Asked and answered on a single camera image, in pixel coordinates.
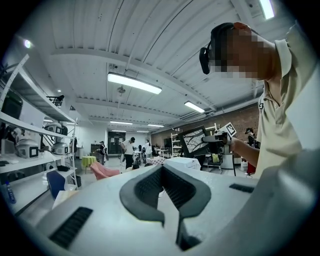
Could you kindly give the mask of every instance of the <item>white ceiling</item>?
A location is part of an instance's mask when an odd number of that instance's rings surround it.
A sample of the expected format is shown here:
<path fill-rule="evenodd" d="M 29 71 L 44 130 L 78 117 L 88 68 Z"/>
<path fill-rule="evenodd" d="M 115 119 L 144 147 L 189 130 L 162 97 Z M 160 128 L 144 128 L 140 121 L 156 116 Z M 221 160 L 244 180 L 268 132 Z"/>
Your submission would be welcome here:
<path fill-rule="evenodd" d="M 33 43 L 56 88 L 84 117 L 131 121 L 131 130 L 156 131 L 146 125 L 188 122 L 180 119 L 192 112 L 186 101 L 212 116 L 261 94 L 261 83 L 256 88 L 255 81 L 238 74 L 203 74 L 199 50 L 224 22 L 243 21 L 267 40 L 283 39 L 294 21 L 278 3 L 274 8 L 276 17 L 265 20 L 259 0 L 53 0 L 30 16 L 19 35 Z M 120 85 L 107 81 L 108 72 L 162 92 L 124 86 L 120 96 Z"/>

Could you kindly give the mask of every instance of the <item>shelving unit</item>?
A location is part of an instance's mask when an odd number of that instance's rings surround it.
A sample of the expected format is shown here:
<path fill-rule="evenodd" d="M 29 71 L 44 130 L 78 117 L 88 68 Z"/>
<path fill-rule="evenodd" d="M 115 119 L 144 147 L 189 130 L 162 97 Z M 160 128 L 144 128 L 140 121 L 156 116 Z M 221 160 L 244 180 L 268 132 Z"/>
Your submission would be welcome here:
<path fill-rule="evenodd" d="M 174 149 L 182 149 L 182 146 L 179 146 L 179 142 L 180 140 L 176 140 L 174 139 L 175 136 L 177 136 L 178 134 L 172 134 L 171 133 L 171 144 L 172 144 L 172 158 L 178 157 L 181 155 L 181 151 L 179 153 L 177 153 L 177 150 Z"/>
<path fill-rule="evenodd" d="M 28 60 L 28 54 L 21 60 L 21 62 L 15 66 L 14 71 L 9 72 L 5 75 L 4 80 L 6 81 L 5 88 L 0 97 L 0 122 L 18 127 L 24 130 L 28 130 L 34 133 L 48 135 L 56 138 L 70 139 L 72 141 L 71 153 L 65 155 L 52 154 L 48 151 L 39 153 L 38 157 L 25 159 L 18 157 L 17 155 L 6 155 L 2 156 L 1 160 L 7 160 L 10 164 L 0 167 L 0 174 L 9 173 L 16 170 L 35 167 L 46 163 L 57 162 L 57 165 L 64 165 L 65 159 L 71 159 L 70 170 L 58 171 L 64 178 L 71 177 L 74 180 L 76 188 L 78 188 L 76 179 L 76 168 L 75 168 L 75 154 L 74 154 L 74 138 L 75 128 L 77 120 L 73 120 L 67 116 L 63 111 L 57 108 L 36 86 L 35 82 L 27 75 L 23 70 L 23 65 Z M 34 125 L 25 123 L 18 119 L 15 119 L 3 112 L 1 112 L 3 103 L 6 95 L 12 89 L 15 93 L 19 94 L 25 101 L 31 103 L 35 108 L 46 114 L 58 122 L 73 122 L 73 134 L 72 136 L 65 136 L 55 132 L 47 131 L 43 128 L 36 127 Z M 48 182 L 44 176 L 47 172 L 55 171 L 57 168 L 53 168 L 46 171 L 41 171 L 34 175 L 12 181 L 10 186 L 16 199 L 15 204 L 10 204 L 10 208 L 14 214 L 22 212 L 25 208 L 31 205 L 37 198 L 43 193 L 49 190 Z"/>

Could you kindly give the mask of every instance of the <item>sign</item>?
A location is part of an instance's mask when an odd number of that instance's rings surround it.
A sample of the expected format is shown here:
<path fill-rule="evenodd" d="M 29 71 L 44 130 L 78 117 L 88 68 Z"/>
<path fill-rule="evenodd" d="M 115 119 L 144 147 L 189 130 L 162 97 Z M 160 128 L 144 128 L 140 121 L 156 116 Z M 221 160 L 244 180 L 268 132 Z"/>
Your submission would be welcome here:
<path fill-rule="evenodd" d="M 227 123 L 224 127 L 222 127 L 221 129 L 219 129 L 220 131 L 226 131 L 229 136 L 232 138 L 236 133 L 236 129 L 234 128 L 234 126 L 231 124 L 231 122 Z"/>

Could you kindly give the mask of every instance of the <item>pink chair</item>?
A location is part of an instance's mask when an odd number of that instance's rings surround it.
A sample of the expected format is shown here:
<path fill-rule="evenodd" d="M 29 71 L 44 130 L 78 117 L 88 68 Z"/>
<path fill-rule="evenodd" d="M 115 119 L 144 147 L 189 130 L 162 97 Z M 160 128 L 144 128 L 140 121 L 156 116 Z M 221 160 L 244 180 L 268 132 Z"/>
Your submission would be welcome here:
<path fill-rule="evenodd" d="M 119 170 L 111 170 L 109 168 L 104 167 L 99 162 L 92 163 L 90 165 L 90 169 L 94 173 L 97 181 L 120 174 Z"/>

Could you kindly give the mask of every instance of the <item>brick wall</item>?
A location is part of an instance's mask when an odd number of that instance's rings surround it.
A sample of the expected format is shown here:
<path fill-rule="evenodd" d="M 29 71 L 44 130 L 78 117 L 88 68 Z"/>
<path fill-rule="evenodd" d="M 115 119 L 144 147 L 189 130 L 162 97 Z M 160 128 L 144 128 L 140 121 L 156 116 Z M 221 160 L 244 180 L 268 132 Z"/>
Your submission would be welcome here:
<path fill-rule="evenodd" d="M 236 134 L 234 137 L 243 141 L 248 141 L 248 136 L 245 134 L 247 128 L 253 128 L 254 133 L 258 132 L 259 109 L 257 104 L 253 104 L 229 113 L 214 116 L 203 121 L 186 124 L 181 126 L 180 128 L 183 131 L 187 131 L 199 126 L 204 126 L 206 128 L 212 127 L 215 125 L 215 123 L 217 126 L 220 125 L 220 127 L 223 127 L 229 122 L 232 123 L 233 127 L 236 130 Z M 152 145 L 158 144 L 159 146 L 164 146 L 164 139 L 170 138 L 171 133 L 176 134 L 177 132 L 170 129 L 152 134 Z"/>

